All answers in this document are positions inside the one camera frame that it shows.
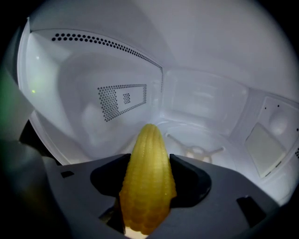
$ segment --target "corn cob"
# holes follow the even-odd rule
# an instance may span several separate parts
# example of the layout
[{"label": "corn cob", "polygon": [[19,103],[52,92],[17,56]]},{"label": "corn cob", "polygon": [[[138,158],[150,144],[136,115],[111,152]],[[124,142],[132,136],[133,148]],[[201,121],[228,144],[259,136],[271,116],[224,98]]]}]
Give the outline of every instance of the corn cob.
[{"label": "corn cob", "polygon": [[126,227],[152,233],[177,195],[171,165],[157,126],[146,124],[138,135],[120,192]]}]

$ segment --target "perforated vent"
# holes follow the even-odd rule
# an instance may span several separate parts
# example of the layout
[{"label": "perforated vent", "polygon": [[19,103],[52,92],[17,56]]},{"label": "perforated vent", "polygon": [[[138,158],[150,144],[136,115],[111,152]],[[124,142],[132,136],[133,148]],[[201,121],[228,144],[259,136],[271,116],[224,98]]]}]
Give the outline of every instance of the perforated vent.
[{"label": "perforated vent", "polygon": [[297,149],[297,151],[295,152],[296,157],[299,159],[299,148]]},{"label": "perforated vent", "polygon": [[123,102],[125,103],[125,105],[128,104],[128,103],[131,103],[129,93],[123,94]]},{"label": "perforated vent", "polygon": [[146,57],[144,54],[141,54],[140,52],[136,51],[135,49],[125,46],[124,44],[117,43],[116,41],[113,41],[112,39],[105,39],[105,37],[96,37],[92,36],[90,34],[70,34],[70,33],[56,33],[55,37],[52,38],[52,41],[75,41],[75,42],[86,42],[86,43],[93,43],[93,44],[98,44],[102,46],[108,46],[112,47],[118,50],[122,50],[124,52],[128,52],[129,54],[132,54],[144,61],[147,61],[154,66],[158,67],[161,71],[162,74],[162,82],[161,82],[161,92],[162,92],[162,87],[163,87],[163,68],[154,62],[153,60],[149,59]]},{"label": "perforated vent", "polygon": [[[143,101],[139,104],[131,106],[125,110],[119,111],[117,97],[116,97],[116,90],[117,89],[125,89],[125,88],[134,88],[134,87],[143,87]],[[121,85],[112,85],[112,86],[104,86],[99,87],[99,96],[100,96],[100,103],[103,116],[105,121],[108,122],[114,119],[121,114],[133,110],[134,108],[141,106],[146,103],[146,84],[121,84]],[[123,94],[124,103],[130,103],[130,95],[128,93]]]}]

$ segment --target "corn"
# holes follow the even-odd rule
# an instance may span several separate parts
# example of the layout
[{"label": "corn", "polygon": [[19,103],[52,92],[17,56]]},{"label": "corn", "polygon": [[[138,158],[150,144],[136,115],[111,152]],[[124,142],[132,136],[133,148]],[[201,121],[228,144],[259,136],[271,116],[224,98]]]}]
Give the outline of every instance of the corn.
[{"label": "corn", "polygon": [[120,192],[125,226],[149,235],[166,218],[176,195],[162,135],[157,126],[146,124],[138,135]]}]

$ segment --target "yellow corn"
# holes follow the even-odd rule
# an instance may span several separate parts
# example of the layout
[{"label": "yellow corn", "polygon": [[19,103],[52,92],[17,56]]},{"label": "yellow corn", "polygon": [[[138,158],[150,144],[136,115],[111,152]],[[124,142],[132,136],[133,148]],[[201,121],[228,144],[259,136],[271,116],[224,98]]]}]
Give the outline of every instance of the yellow corn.
[{"label": "yellow corn", "polygon": [[138,135],[120,192],[125,226],[149,235],[166,218],[176,195],[162,135],[157,126],[147,124]]}]

